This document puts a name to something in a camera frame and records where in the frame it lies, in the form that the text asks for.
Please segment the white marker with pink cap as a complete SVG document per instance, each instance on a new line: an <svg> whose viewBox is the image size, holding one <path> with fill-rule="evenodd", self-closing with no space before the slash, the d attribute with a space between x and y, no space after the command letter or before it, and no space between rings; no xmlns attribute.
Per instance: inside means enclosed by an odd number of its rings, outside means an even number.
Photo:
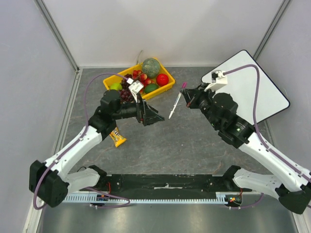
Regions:
<svg viewBox="0 0 311 233"><path fill-rule="evenodd" d="M186 86L187 86L187 82L184 82L184 83L182 84L181 90L185 89ZM180 98L181 98L181 96L182 96L181 90L179 91L179 93L178 93L178 95L177 95L177 98L176 98L175 103L174 103L174 105L173 105L173 108L172 108L172 110L171 110L171 112L170 112L170 114L169 114L168 119L171 119L172 115L174 114L174 111L175 111L175 109L176 109L176 107L177 107L177 104L178 104L178 102L179 102L179 100L180 100Z"/></svg>

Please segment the white whiteboard black frame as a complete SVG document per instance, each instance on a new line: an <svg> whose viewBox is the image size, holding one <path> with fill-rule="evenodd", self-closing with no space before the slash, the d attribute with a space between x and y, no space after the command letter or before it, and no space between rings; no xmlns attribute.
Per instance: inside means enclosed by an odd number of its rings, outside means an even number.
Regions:
<svg viewBox="0 0 311 233"><path fill-rule="evenodd" d="M213 70L230 71L253 64L259 69L259 92L256 105L257 123L289 108L290 101L261 69L250 53L241 50L215 67ZM253 124L253 106L257 84L257 73L252 67L244 68L227 75L228 84L217 93L229 93L238 104L237 115Z"/></svg>

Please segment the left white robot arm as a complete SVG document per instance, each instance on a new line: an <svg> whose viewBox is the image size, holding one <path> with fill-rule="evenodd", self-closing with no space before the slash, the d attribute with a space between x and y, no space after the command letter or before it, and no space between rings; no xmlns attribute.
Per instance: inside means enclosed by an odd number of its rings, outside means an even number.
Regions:
<svg viewBox="0 0 311 233"><path fill-rule="evenodd" d="M69 172L84 155L115 130L117 120L132 117L143 126L165 120L142 97L135 102L122 103L118 91L105 91L100 106L73 140L44 162L36 160L30 165L29 190L34 194L34 209L43 209L43 206L37 205L37 199L41 199L44 205L56 207L69 193L89 187L96 191L105 189L106 173L97 166L73 174Z"/></svg>

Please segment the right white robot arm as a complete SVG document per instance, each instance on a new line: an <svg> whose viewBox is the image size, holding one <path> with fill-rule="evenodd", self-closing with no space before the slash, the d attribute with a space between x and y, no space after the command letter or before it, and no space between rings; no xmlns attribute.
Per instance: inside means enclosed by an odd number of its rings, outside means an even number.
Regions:
<svg viewBox="0 0 311 233"><path fill-rule="evenodd" d="M195 89L182 89L187 107L199 109L227 144L248 154L271 175L231 166L223 175L228 191L246 188L277 199L286 209L303 214L311 201L311 172L299 166L271 145L252 124L237 115L238 104L230 94Z"/></svg>

